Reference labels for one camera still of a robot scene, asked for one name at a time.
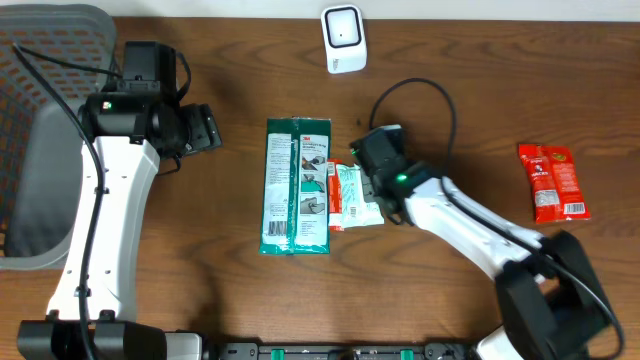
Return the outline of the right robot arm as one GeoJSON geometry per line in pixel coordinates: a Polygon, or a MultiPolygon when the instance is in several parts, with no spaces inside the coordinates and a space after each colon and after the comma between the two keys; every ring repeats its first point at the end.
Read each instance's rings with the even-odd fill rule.
{"type": "Polygon", "coordinates": [[[436,235],[494,283],[501,325],[463,354],[470,359],[587,359],[607,328],[624,334],[576,237],[520,227],[461,192],[452,180],[408,159],[403,130],[386,126],[351,144],[395,224],[436,235]]]}

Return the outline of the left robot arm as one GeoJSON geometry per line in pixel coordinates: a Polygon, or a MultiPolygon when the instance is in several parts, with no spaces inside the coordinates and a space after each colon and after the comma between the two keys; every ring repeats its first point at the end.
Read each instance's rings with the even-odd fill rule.
{"type": "Polygon", "coordinates": [[[130,41],[124,67],[78,108],[59,107],[82,140],[82,182],[63,273],[41,320],[20,324],[26,359],[214,359],[204,334],[165,331],[137,320],[136,267],[141,227],[163,160],[218,148],[205,104],[185,104],[182,53],[130,41]]]}

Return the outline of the small red snack packet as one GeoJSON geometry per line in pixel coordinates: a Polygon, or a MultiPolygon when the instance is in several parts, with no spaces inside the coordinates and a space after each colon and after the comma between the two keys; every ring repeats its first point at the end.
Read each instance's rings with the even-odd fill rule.
{"type": "Polygon", "coordinates": [[[338,232],[344,230],[341,183],[337,171],[337,166],[341,164],[341,160],[334,158],[328,161],[329,229],[338,232]]]}

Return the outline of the white green snack packet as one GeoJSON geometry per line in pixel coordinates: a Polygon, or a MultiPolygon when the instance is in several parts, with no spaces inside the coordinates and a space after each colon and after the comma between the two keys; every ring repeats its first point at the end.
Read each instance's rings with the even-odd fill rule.
{"type": "Polygon", "coordinates": [[[267,120],[261,254],[330,252],[330,150],[329,119],[267,120]]]}

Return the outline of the large red snack bag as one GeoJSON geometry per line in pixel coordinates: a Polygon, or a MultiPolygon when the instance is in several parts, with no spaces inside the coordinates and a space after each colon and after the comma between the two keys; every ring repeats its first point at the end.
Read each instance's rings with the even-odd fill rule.
{"type": "Polygon", "coordinates": [[[568,147],[519,144],[518,155],[531,185],[537,224],[591,218],[568,147]]]}

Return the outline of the light green snack packet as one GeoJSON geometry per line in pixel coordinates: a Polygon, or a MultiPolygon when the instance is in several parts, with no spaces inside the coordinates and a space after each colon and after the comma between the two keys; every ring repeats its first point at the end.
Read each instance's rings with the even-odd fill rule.
{"type": "Polygon", "coordinates": [[[340,182],[342,229],[383,225],[385,220],[379,205],[373,199],[369,178],[358,165],[336,166],[340,182]]]}

